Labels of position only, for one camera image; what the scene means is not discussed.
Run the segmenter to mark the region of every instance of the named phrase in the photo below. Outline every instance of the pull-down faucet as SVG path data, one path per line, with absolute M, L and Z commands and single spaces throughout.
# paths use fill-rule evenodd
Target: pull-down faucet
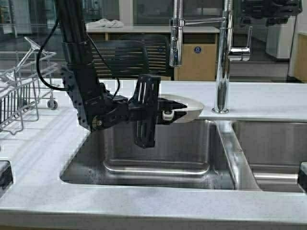
M 221 23 L 218 64 L 213 112 L 226 114 L 229 89 L 229 67 L 231 61 L 249 61 L 252 27 L 249 28 L 246 47 L 233 47 L 234 1 L 224 0 L 223 15 L 220 18 L 184 20 L 183 0 L 174 0 L 174 17 L 171 19 L 170 66 L 181 66 L 183 28 L 185 25 Z

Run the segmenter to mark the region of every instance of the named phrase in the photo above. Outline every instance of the sticker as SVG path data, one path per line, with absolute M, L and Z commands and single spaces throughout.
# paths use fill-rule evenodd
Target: sticker
M 164 47 L 159 47 L 159 48 L 158 48 L 158 52 L 163 53 L 164 51 L 165 51 L 165 48 L 164 48 Z
M 200 53 L 201 53 L 201 48 L 200 48 L 199 46 L 195 47 L 195 48 L 194 48 L 194 52 L 195 52 L 196 54 L 200 54 Z

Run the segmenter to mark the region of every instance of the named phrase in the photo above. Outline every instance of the sink basin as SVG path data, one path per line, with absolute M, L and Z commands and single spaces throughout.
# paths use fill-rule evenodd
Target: sink basin
M 307 124 L 234 122 L 233 128 L 262 190 L 303 192 L 297 179 L 307 161 Z
M 157 126 L 156 145 L 133 143 L 132 124 L 90 134 L 61 179 L 72 184 L 234 189 L 214 122 Z

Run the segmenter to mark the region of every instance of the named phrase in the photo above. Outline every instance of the cable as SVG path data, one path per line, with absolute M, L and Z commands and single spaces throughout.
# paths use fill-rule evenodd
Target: cable
M 45 81 L 45 79 L 43 78 L 41 72 L 40 72 L 40 69 L 39 69 L 39 61 L 40 61 L 40 56 L 42 55 L 42 52 L 45 48 L 45 46 L 47 45 L 48 41 L 50 40 L 50 38 L 52 37 L 52 35 L 54 34 L 55 30 L 57 29 L 59 25 L 59 20 L 57 19 L 56 20 L 56 23 L 54 24 L 50 34 L 48 35 L 47 39 L 44 41 L 43 45 L 41 46 L 38 54 L 37 54 L 37 57 L 36 57 L 36 71 L 37 71 L 37 74 L 38 74 L 38 77 L 40 78 L 40 80 L 49 88 L 51 88 L 52 90 L 58 90 L 58 91 L 67 91 L 68 89 L 66 88 L 58 88 L 58 87 L 55 87 L 55 86 L 52 86 L 50 85 L 48 82 Z
M 96 52 L 98 53 L 99 57 L 101 58 L 102 62 L 103 62 L 103 63 L 106 65 L 106 67 L 112 72 L 111 67 L 107 64 L 106 60 L 102 57 L 102 55 L 101 55 L 101 53 L 100 53 L 98 47 L 96 46 L 96 44 L 95 44 L 95 42 L 92 40 L 92 38 L 89 36 L 89 34 L 87 34 L 87 37 L 88 37 L 88 39 L 90 40 L 90 42 L 92 43 L 92 45 L 94 46 L 94 48 L 95 48 Z M 114 98 L 116 97 L 117 93 L 118 93 L 119 90 L 120 90 L 120 80 L 119 80 L 118 77 L 116 78 L 116 80 L 117 80 L 117 89 L 116 89 L 116 91 L 115 91 L 115 93 L 114 93 L 112 99 L 114 99 Z

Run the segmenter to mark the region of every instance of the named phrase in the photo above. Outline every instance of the white countertop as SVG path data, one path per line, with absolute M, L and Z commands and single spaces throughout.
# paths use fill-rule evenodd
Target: white countertop
M 170 33 L 169 26 L 124 26 L 122 28 L 91 27 L 86 28 L 88 33 Z M 218 34 L 219 29 L 213 26 L 185 26 L 184 32 L 188 34 Z
M 114 91 L 116 81 L 106 85 Z M 120 94 L 131 97 L 134 85 L 124 81 Z M 211 112 L 214 82 L 163 81 L 161 89 L 202 102 L 201 118 L 307 122 L 306 84 L 231 83 L 227 115 Z M 240 223 L 246 221 L 269 222 L 270 229 L 272 222 L 307 225 L 305 194 L 64 183 L 59 176 L 89 132 L 78 125 L 68 96 L 56 94 L 58 110 L 40 110 L 40 120 L 15 137 L 0 133 L 0 160 L 10 161 L 14 176 L 0 198 L 0 225 L 85 230 L 246 229 L 250 223 Z

